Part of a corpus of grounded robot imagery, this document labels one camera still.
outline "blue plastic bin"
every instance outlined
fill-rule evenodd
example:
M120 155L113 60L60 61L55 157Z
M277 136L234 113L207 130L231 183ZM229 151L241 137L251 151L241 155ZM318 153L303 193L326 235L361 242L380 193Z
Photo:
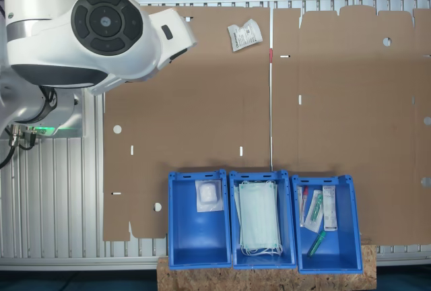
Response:
M296 249L298 250L298 271L301 274L362 273L362 252L359 234L358 213L353 180L350 175L332 178L290 178L294 200ZM326 237L317 252L310 258L307 252L317 237L317 233L300 227L298 186L308 186L305 216L310 208L315 189L323 185L335 185L335 207L338 229L326 232Z
M241 252L240 222L236 212L235 191L242 181L275 181L277 184L278 223L283 253L278 255L246 256ZM232 219L232 254L234 269L294 269L296 267L296 252L294 241L294 222L292 204L290 201L289 174L287 171L268 173L238 173L229 174L230 186L230 217Z
M223 211L197 212L196 180L222 180ZM169 174L169 268L231 267L226 171Z

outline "flat cardboard box blank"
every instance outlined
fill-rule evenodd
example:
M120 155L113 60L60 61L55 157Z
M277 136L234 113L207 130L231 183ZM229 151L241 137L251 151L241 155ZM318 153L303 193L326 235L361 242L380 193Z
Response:
M193 17L197 46L153 79L106 93L104 240L130 240L129 223L136 238L166 236L170 171L269 170L269 9L176 10ZM251 18L263 42L233 53L228 26Z
M431 243L431 11L299 17L273 13L274 170L350 174L362 240Z

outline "green tube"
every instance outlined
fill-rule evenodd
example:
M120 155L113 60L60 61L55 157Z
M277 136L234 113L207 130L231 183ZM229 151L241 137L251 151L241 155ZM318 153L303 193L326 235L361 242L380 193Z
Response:
M323 201L323 196L322 196L322 194L319 194L317 196L317 200L316 200L316 204L314 205L314 209L312 210L312 213L311 213L310 219L312 222L315 222L317 220L317 217L319 216L319 210L321 209L322 201Z
M322 230L321 233L317 236L314 243L311 245L311 248L307 253L308 257L312 257L314 255L314 253L316 253L318 247L321 245L321 243L322 243L323 239L325 239L325 237L326 237L326 232L324 230Z

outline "aluminum profile table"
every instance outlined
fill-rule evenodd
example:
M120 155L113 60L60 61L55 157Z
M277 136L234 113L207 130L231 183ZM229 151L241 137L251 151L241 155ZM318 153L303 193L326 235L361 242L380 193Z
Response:
M269 7L271 47L272 11L277 8L300 8L301 15L339 12L345 5L410 13L414 8L431 8L431 0L136 1L140 5ZM166 238L102 240L104 97L84 91L82 101L84 138L39 139L32 150L15 153L0 172L0 270L155 269L158 258L167 256ZM7 142L1 140L1 160L7 151ZM431 263L431 245L377 247L377 265L424 263Z

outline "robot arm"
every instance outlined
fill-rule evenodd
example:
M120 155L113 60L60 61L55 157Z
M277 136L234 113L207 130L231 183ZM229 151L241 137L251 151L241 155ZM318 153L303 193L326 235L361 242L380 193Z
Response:
M143 81L196 44L175 10L148 15L132 0L77 0L63 15L32 24L28 36L14 37L9 63L24 79L56 88L96 86L93 94Z
M196 45L175 10L149 15L134 0L5 0L5 12L8 62L20 78L0 75L0 133L8 124L56 131L72 115L70 89L101 94L144 81Z

